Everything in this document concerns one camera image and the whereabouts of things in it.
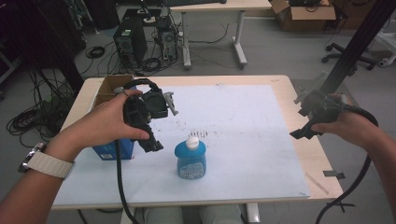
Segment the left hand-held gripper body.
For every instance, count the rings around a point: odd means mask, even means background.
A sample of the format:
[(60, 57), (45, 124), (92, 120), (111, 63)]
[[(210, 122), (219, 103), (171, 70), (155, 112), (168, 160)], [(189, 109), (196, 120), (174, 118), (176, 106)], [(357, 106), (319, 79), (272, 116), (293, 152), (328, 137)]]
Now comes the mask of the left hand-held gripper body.
[(124, 92), (138, 85), (148, 85), (150, 90), (140, 95), (131, 95), (123, 106), (124, 121), (137, 129), (149, 134), (147, 140), (139, 140), (138, 144), (146, 151), (159, 151), (163, 145), (154, 137), (149, 126), (152, 119), (168, 117), (168, 105), (163, 95), (163, 90), (147, 78), (134, 79), (118, 87), (114, 92)]

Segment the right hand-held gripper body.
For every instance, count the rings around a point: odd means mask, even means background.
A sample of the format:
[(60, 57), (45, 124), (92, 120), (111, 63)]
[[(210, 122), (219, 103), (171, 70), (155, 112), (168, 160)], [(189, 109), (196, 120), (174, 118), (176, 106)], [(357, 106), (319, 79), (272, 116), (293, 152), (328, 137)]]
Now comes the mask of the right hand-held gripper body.
[(321, 135), (314, 132), (312, 126), (318, 123), (335, 122), (347, 103), (347, 97), (344, 94), (325, 94), (321, 91), (311, 91), (303, 100), (302, 108), (299, 114), (308, 116), (309, 121), (301, 128), (290, 133), (295, 139), (311, 139), (315, 135)]

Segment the blue bottle with white cap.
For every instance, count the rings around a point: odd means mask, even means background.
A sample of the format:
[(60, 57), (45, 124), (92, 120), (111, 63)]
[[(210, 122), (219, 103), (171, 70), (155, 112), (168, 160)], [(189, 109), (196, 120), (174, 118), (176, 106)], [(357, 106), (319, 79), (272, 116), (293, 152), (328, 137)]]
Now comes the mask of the blue bottle with white cap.
[(175, 148), (177, 173), (183, 179), (198, 179), (206, 172), (206, 146), (196, 136), (189, 137)]

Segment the person's right hand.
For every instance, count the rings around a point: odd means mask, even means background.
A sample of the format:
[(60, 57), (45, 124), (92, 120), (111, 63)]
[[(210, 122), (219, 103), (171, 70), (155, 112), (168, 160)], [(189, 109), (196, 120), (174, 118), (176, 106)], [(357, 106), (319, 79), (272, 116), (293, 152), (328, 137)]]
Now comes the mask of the person's right hand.
[(311, 130), (338, 135), (349, 143), (360, 147), (367, 147), (370, 144), (370, 139), (379, 132), (378, 127), (370, 120), (350, 111), (341, 112), (336, 121), (314, 124)]

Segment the person's left hand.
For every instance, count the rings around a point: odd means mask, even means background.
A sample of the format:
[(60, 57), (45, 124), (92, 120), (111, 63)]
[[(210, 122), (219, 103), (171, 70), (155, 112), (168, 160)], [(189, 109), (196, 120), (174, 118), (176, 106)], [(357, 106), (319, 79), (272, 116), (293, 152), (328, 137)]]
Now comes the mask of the person's left hand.
[(121, 138), (147, 140), (149, 134), (131, 127), (123, 119), (123, 105), (131, 95), (141, 91), (126, 90), (104, 102), (83, 118), (58, 133), (48, 144), (45, 153), (63, 160), (74, 161), (86, 147), (105, 145)]

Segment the black computer tower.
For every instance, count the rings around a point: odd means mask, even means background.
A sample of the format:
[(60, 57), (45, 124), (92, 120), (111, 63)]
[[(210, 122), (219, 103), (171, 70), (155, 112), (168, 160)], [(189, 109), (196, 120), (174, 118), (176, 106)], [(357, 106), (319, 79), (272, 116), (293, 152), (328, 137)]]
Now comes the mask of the black computer tower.
[(125, 68), (140, 68), (147, 52), (143, 22), (137, 17), (124, 18), (113, 39)]

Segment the black metal stand beam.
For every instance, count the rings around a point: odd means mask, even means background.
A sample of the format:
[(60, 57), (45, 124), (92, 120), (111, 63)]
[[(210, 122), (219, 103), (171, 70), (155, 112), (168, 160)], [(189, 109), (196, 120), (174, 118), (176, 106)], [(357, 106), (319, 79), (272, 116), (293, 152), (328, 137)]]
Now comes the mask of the black metal stand beam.
[(395, 9), (396, 0), (376, 0), (319, 91), (329, 94), (338, 89)]

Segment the open brown cardboard box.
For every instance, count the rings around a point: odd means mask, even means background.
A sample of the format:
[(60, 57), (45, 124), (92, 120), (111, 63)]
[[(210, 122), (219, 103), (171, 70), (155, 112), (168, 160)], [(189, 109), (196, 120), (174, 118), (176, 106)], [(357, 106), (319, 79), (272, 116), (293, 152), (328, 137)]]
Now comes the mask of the open brown cardboard box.
[(335, 20), (330, 0), (269, 0), (282, 31), (322, 31), (327, 21)]

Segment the white wristwatch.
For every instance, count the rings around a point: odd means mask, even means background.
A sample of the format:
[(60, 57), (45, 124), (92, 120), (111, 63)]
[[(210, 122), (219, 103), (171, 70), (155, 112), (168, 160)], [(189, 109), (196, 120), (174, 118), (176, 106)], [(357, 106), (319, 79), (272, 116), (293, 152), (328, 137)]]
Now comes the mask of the white wristwatch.
[(46, 148), (45, 143), (37, 143), (19, 165), (18, 172), (27, 173), (29, 170), (35, 170), (45, 175), (66, 179), (73, 171), (75, 164), (47, 155)]

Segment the open-frame computer tower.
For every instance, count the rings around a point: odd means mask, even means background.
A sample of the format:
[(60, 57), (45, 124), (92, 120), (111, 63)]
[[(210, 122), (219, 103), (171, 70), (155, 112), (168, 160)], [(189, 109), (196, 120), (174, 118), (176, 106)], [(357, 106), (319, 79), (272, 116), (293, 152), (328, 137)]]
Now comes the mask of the open-frame computer tower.
[(175, 60), (177, 58), (176, 31), (170, 17), (158, 17), (156, 29), (163, 59), (168, 62)]

